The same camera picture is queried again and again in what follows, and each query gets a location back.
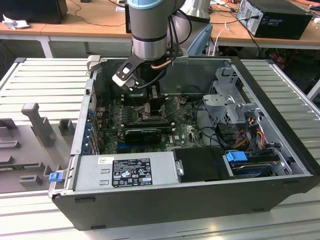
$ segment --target metal slotted workbench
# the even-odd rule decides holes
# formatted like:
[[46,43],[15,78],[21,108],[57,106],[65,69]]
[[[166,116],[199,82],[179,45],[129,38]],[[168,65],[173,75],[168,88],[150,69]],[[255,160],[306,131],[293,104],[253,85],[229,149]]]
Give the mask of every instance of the metal slotted workbench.
[[[243,64],[289,123],[313,157],[320,163],[320,111],[277,67],[265,60],[243,60]],[[254,103],[249,91],[244,92]]]
[[0,82],[0,114],[16,125],[29,125],[24,103],[39,103],[39,114],[51,124],[79,117],[90,75],[85,58],[27,58],[15,62]]

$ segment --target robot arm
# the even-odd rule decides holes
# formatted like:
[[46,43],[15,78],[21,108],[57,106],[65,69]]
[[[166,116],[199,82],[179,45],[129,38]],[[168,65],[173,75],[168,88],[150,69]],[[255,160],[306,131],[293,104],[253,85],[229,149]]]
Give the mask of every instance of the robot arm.
[[[178,56],[178,40],[193,56],[203,51],[212,31],[210,0],[128,0],[128,3],[133,53],[112,77],[121,88],[133,91],[155,84]],[[138,86],[141,80],[145,84]]]
[[112,80],[131,91],[137,86],[137,75],[147,82],[163,77],[162,67],[168,62],[168,17],[185,0],[128,0],[132,31],[133,54],[117,70]]

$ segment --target sticker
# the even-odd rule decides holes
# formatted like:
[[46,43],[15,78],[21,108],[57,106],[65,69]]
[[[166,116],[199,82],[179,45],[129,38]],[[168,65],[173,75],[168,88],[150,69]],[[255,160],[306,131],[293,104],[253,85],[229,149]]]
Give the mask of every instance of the sticker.
[[0,172],[5,172],[5,171],[13,171],[14,169],[11,168],[11,167],[3,167],[3,168],[0,168]]
[[113,160],[113,157],[111,158],[112,186],[114,188],[146,186],[153,184],[150,158],[128,160]]
[[99,157],[98,164],[112,164],[114,159],[113,156]]

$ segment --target white cable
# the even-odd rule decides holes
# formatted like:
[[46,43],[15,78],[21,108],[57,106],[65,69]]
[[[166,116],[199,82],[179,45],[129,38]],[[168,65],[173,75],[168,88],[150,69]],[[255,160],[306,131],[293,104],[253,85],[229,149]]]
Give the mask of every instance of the white cable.
[[218,42],[218,39],[219,39],[220,34],[221,34],[224,30],[229,30],[229,31],[230,31],[230,28],[228,28],[228,26],[227,26],[227,22],[224,23],[224,26],[225,26],[225,28],[222,29],[222,30],[219,32],[218,36],[216,36],[216,40],[215,40],[215,43],[214,43],[214,49],[213,49],[212,56],[215,56],[215,55],[216,55],[216,50],[217,50],[217,47],[218,47],[218,46],[217,46],[217,42]]
[[213,49],[212,56],[215,56],[215,54],[216,54],[216,50],[217,50],[217,48],[218,48],[217,42],[218,42],[218,39],[219,39],[220,34],[221,34],[224,30],[229,30],[229,31],[231,31],[231,29],[227,26],[227,24],[237,23],[237,22],[240,22],[240,21],[242,21],[242,20],[248,20],[248,18],[245,17],[245,18],[239,19],[239,20],[237,20],[237,21],[233,21],[233,22],[228,22],[228,21],[226,21],[226,22],[224,23],[224,27],[225,27],[225,28],[222,29],[222,30],[219,32],[218,36],[216,36],[216,40],[215,40],[215,43],[214,43],[214,49]]

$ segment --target copper pipe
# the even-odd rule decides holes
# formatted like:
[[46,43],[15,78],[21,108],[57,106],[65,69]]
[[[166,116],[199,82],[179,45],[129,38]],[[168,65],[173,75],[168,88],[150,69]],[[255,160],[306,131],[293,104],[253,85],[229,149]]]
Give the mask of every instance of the copper pipe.
[[171,63],[172,63],[172,61],[171,61],[171,60],[168,60],[168,61],[166,61],[166,62],[164,62],[164,63],[162,63],[162,64],[160,64],[160,65],[158,65],[158,66],[151,65],[151,68],[152,68],[153,70],[160,70],[160,69],[163,69],[163,68],[169,66]]

